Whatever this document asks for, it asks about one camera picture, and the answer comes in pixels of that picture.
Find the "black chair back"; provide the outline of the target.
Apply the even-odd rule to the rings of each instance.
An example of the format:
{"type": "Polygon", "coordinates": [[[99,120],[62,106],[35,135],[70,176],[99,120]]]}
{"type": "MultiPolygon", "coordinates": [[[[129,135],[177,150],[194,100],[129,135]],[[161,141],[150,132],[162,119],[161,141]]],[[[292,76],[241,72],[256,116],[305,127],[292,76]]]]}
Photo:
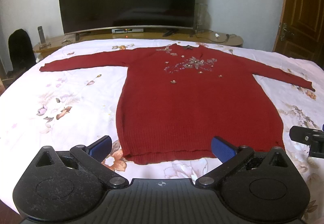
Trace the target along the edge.
{"type": "Polygon", "coordinates": [[[8,47],[13,71],[29,70],[36,64],[32,43],[25,30],[14,31],[8,38],[8,47]]]}

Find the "wooden door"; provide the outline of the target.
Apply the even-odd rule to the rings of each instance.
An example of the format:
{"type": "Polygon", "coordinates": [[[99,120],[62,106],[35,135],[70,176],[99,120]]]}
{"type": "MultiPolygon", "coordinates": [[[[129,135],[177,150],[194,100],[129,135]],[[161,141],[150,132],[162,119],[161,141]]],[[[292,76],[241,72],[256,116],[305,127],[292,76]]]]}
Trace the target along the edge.
{"type": "Polygon", "coordinates": [[[284,0],[274,52],[323,66],[323,0],[284,0]],[[279,40],[286,23],[294,37],[279,40]]]}

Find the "floral white bed sheet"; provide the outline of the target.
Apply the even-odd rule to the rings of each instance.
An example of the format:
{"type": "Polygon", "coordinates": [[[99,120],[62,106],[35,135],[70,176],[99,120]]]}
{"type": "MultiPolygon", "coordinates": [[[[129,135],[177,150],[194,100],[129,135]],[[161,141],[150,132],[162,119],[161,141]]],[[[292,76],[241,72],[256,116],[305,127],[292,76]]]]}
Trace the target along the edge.
{"type": "MultiPolygon", "coordinates": [[[[1,201],[15,207],[13,189],[29,163],[43,146],[69,150],[91,144],[102,136],[113,140],[104,165],[132,178],[191,178],[196,180],[220,162],[217,159],[176,160],[137,165],[122,156],[116,134],[116,106],[123,88],[125,67],[79,69],[42,73],[40,67],[58,59],[101,51],[169,45],[168,40],[95,40],[67,45],[33,66],[1,96],[1,201]]],[[[292,162],[311,193],[304,220],[323,223],[323,160],[308,155],[308,146],[292,142],[289,129],[323,126],[323,70],[315,63],[273,52],[213,44],[212,49],[246,57],[279,68],[312,82],[314,90],[257,76],[284,124],[283,140],[292,162]]]]}

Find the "wooden TV stand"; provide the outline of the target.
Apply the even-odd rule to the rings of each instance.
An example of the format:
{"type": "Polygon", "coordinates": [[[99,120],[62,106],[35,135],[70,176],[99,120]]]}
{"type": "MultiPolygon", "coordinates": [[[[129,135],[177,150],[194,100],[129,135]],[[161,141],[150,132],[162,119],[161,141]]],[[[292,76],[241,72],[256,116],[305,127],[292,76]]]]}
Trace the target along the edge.
{"type": "Polygon", "coordinates": [[[193,41],[198,43],[220,44],[235,46],[241,48],[243,46],[243,38],[235,34],[226,34],[214,32],[211,30],[179,30],[167,37],[164,34],[167,30],[162,28],[147,28],[142,33],[121,33],[113,34],[111,30],[98,30],[90,32],[82,32],[69,34],[46,40],[45,44],[38,43],[33,47],[33,52],[47,57],[63,46],[74,44],[82,41],[100,40],[100,39],[169,39],[179,41],[193,41]]]}

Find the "clear glass vase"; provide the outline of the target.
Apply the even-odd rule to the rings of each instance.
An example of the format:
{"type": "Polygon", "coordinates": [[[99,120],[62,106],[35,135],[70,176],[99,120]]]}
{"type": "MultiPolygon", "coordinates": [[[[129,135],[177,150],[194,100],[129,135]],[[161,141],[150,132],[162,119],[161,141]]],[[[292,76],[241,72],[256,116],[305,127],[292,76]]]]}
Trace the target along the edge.
{"type": "Polygon", "coordinates": [[[195,29],[201,29],[205,24],[205,18],[208,5],[204,3],[196,3],[195,5],[195,29]]]}

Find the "red embellished knit sweater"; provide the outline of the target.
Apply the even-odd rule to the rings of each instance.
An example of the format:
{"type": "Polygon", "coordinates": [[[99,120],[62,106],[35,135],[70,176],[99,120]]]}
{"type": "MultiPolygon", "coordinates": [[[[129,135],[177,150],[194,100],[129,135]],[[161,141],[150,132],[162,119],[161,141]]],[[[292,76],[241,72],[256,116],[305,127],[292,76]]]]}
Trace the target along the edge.
{"type": "Polygon", "coordinates": [[[127,68],[116,129],[124,157],[140,165],[210,157],[214,136],[256,151],[282,147],[283,122],[255,77],[312,90],[311,82],[281,69],[178,44],[74,56],[41,71],[104,66],[127,68]]]}

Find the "silver set-top box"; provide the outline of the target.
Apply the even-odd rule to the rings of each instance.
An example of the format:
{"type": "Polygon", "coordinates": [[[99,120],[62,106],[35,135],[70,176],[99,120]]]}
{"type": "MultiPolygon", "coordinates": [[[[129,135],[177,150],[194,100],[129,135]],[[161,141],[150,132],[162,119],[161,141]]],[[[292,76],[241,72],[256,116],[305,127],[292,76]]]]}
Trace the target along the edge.
{"type": "Polygon", "coordinates": [[[142,33],[144,32],[144,28],[113,28],[113,34],[121,34],[121,33],[142,33]]]}

